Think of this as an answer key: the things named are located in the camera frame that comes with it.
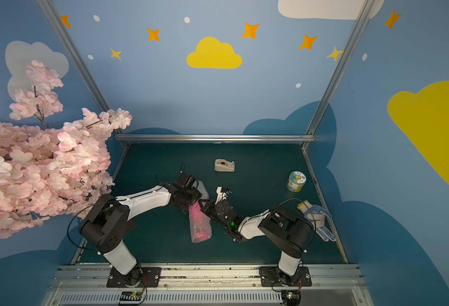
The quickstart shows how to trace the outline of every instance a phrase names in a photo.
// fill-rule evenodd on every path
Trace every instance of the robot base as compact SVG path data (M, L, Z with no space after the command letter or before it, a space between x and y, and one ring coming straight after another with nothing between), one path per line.
M310 271L307 267L299 266L293 276L280 271L277 267L260 267L262 287L311 287Z
M107 280L107 288L143 288L145 277L147 288L158 287L160 273L161 268L159 267L141 267L140 264L136 264L127 275L122 275L115 268L112 268Z

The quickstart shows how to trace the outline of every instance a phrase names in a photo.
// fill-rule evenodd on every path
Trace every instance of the artificial cherry blossom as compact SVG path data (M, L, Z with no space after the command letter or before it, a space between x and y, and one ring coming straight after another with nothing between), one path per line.
M27 67L32 91L15 92L10 117L35 116L43 128L0 122L0 238L40 226L49 216L78 213L110 193L114 183L107 173L110 154L105 141L132 119L121 109L97 115L83 108L83 119L48 129L44 118L63 110L51 90L63 84L56 71L41 62Z

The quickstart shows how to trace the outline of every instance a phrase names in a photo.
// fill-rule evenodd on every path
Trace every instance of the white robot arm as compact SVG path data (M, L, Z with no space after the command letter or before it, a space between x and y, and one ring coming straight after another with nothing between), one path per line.
M170 184L115 198L110 194L99 198L100 205L92 207L79 231L113 266L107 286L141 286L141 265L124 244L123 235L134 227L135 216L156 207L170 204L187 212L202 196L192 186L195 181L181 172L180 178ZM271 285L297 285L303 273L298 269L301 255L314 237L313 225L281 205L252 217L239 217L227 200L229 190L218 187L216 192L216 201L198 200L201 211L224 226L234 241L267 236L282 253L277 269L261 270L261 275L266 275Z
M123 241L123 235L135 226L133 218L143 212L168 204L178 206L183 212L202 194L191 175L181 172L180 178L170 184L158 185L140 193L112 197L101 196L79 227L79 232L96 246L98 253L111 263L120 284L140 285L141 266Z

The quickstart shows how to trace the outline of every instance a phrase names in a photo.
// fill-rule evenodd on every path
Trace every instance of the pink bubble wrap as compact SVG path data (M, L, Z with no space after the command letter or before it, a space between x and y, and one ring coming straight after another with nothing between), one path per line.
M210 218L200 211L199 203L195 202L189 207L192 242L203 242L211 238L213 233L209 221Z

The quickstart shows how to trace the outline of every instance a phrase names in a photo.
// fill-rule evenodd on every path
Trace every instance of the jar lid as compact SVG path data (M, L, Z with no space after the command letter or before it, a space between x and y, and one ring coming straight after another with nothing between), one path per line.
M295 184L301 185L306 182L306 176L302 172L293 171L289 175L289 180L291 180L291 182L293 182Z

